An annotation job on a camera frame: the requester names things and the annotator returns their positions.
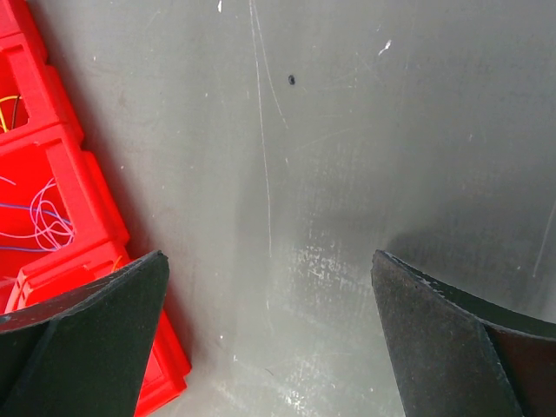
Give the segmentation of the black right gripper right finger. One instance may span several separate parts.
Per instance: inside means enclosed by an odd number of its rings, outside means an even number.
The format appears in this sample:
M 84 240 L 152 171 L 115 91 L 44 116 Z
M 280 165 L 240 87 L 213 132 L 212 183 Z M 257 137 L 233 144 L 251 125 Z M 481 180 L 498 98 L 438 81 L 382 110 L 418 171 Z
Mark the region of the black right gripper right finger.
M 378 250 L 372 287 L 407 416 L 553 416 L 555 326 Z

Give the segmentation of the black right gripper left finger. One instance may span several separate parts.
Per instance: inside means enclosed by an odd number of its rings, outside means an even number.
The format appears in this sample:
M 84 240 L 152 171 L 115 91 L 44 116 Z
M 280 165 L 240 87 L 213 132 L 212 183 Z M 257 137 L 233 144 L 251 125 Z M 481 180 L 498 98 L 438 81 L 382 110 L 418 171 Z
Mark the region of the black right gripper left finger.
M 151 252 L 1 316 L 3 416 L 131 416 L 169 282 Z

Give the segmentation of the red compartment tray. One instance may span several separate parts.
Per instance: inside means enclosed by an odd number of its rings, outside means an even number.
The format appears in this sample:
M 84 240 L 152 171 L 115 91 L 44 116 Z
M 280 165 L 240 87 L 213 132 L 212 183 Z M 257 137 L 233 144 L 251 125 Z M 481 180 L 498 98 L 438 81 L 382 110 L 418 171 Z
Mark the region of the red compartment tray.
M 129 233 L 28 4 L 1 4 L 1 316 L 128 266 Z M 162 312 L 136 410 L 186 389 L 190 365 Z

